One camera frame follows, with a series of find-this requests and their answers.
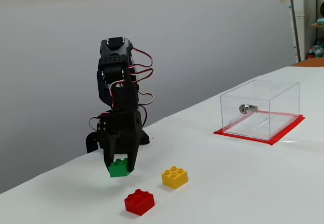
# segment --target gray wall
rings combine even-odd
[[[280,0],[61,1],[1,1],[0,192],[86,153],[102,39],[153,56],[148,125],[294,63]]]

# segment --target yellow lego brick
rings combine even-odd
[[[188,174],[182,168],[172,167],[162,174],[162,183],[173,189],[177,189],[186,182],[188,182]]]

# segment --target red lego brick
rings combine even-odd
[[[136,215],[143,215],[155,205],[153,194],[148,191],[135,190],[125,199],[126,211]]]

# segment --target orange surface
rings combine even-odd
[[[324,58],[311,58],[293,65],[294,67],[324,67]]]

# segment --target red mat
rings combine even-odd
[[[244,119],[245,119],[245,117],[242,117],[241,119],[234,122],[233,125],[236,125],[236,124],[242,122]],[[305,119],[305,117],[303,115],[299,115],[296,118],[296,120],[294,120],[291,124],[289,124],[284,129],[282,129],[279,133],[277,133],[275,136],[273,136],[270,140],[255,139],[255,138],[240,136],[240,135],[236,135],[236,134],[228,134],[228,133],[224,133],[222,128],[218,131],[215,131],[214,134],[229,136],[229,137],[233,137],[233,138],[247,139],[247,140],[252,140],[252,141],[257,141],[257,142],[262,142],[262,143],[266,143],[269,145],[273,145],[273,144],[277,143],[279,140],[281,140],[281,138],[283,138],[286,134],[288,134],[297,125],[299,125],[304,119]]]

